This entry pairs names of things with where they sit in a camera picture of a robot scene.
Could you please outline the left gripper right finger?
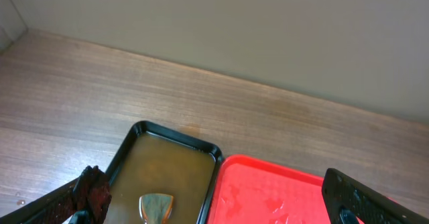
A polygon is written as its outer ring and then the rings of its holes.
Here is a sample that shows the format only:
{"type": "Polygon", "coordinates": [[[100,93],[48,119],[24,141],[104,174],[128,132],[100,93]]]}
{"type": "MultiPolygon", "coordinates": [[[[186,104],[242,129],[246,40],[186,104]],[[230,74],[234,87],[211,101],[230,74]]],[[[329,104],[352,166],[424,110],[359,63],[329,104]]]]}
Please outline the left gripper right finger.
{"type": "Polygon", "coordinates": [[[325,173],[322,197],[332,224],[428,224],[427,218],[334,168],[325,173]]]}

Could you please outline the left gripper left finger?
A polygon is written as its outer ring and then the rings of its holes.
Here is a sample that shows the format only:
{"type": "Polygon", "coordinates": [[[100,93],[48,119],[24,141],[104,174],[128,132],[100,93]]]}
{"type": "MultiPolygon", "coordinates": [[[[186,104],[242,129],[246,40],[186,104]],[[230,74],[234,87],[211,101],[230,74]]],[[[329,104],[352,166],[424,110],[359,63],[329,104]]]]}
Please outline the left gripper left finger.
{"type": "Polygon", "coordinates": [[[2,223],[103,223],[111,203],[109,176],[98,166],[1,218],[2,223]]]}

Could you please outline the orange green sponge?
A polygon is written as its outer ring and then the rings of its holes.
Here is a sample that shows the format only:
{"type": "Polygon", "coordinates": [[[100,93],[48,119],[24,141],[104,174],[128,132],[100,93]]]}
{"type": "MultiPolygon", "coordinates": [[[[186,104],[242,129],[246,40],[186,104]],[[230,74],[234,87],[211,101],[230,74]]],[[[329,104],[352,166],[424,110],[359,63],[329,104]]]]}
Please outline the orange green sponge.
{"type": "Polygon", "coordinates": [[[174,197],[169,194],[149,193],[139,198],[139,212],[145,224],[166,224],[169,219],[174,197]]]}

